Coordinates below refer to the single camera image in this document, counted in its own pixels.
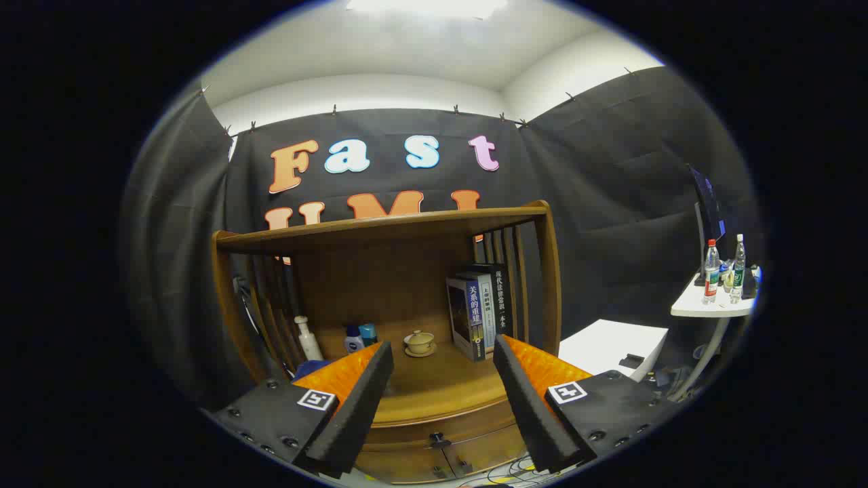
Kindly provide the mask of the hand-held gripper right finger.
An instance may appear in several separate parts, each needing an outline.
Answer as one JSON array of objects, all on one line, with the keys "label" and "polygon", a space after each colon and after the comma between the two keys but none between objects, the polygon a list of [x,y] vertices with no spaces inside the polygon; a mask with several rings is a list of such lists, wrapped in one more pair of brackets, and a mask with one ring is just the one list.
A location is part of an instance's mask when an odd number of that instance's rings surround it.
[{"label": "hand-held gripper right finger", "polygon": [[493,361],[531,460],[557,472],[638,444],[679,404],[617,370],[590,374],[499,335]]}]

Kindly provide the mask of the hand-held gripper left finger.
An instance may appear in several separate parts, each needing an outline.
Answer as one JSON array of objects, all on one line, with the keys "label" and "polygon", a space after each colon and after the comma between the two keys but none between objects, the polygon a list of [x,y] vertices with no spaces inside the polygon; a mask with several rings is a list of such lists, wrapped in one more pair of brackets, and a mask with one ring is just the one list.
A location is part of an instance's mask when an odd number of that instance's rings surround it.
[{"label": "hand-held gripper left finger", "polygon": [[205,417],[236,441],[312,478],[350,473],[394,370],[389,341],[299,380],[263,379]]}]

